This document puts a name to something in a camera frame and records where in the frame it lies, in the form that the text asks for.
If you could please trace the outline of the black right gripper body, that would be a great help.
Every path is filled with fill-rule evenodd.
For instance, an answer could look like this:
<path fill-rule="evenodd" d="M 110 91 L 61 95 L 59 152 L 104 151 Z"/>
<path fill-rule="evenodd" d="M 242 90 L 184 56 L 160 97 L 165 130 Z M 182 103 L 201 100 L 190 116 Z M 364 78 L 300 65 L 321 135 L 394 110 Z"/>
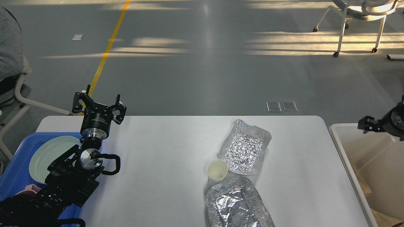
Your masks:
<path fill-rule="evenodd" d="M 393 109 L 381 119 L 382 128 L 385 132 L 404 140 L 404 105 L 399 102 Z"/>

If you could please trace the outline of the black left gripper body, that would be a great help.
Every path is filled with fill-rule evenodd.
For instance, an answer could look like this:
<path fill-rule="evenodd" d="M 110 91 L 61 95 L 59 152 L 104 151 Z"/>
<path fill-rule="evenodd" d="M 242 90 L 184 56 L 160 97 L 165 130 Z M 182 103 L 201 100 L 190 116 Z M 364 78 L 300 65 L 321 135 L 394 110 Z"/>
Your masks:
<path fill-rule="evenodd" d="M 102 140 L 109 137 L 110 125 L 114 115 L 107 108 L 106 105 L 85 108 L 80 129 L 80 134 L 83 137 L 97 137 Z"/>

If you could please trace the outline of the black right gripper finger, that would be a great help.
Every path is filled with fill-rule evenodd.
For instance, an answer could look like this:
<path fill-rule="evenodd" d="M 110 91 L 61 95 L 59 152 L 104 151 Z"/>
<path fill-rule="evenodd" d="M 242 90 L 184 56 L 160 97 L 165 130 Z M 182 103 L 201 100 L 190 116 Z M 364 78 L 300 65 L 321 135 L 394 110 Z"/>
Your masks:
<path fill-rule="evenodd" d="M 385 132 L 383 128 L 383 121 L 375 120 L 375 118 L 371 116 L 365 116 L 358 121 L 357 128 L 362 130 L 364 134 L 372 131 L 372 132 Z"/>

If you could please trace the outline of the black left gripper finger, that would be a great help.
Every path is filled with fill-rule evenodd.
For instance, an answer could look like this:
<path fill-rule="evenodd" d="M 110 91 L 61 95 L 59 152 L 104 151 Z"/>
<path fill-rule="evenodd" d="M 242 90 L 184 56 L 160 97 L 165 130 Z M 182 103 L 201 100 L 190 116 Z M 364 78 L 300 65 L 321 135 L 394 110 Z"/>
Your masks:
<path fill-rule="evenodd" d="M 76 92 L 73 97 L 72 113 L 90 114 L 95 113 L 95 102 L 89 96 L 91 85 L 84 92 Z"/>
<path fill-rule="evenodd" d="M 114 121 L 117 125 L 120 125 L 127 111 L 127 107 L 124 106 L 120 101 L 120 94 L 116 96 L 115 103 L 107 108 L 107 115 Z"/>

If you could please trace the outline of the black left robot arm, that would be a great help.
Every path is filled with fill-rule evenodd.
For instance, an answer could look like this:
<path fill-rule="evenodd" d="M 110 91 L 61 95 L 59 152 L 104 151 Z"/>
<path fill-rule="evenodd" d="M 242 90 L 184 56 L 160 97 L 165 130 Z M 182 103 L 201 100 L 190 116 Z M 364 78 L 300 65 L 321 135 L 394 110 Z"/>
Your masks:
<path fill-rule="evenodd" d="M 82 207 L 99 186 L 101 174 L 112 176 L 121 168 L 120 157 L 100 152 L 102 141 L 109 137 L 111 122 L 120 125 L 127 108 L 117 95 L 113 105 L 94 102 L 88 92 L 74 95 L 72 112 L 83 113 L 80 145 L 54 159 L 47 167 L 45 187 L 34 195 L 18 193 L 1 202 L 2 227 L 61 227 L 67 224 L 86 225 L 81 218 L 60 219 L 68 206 Z"/>

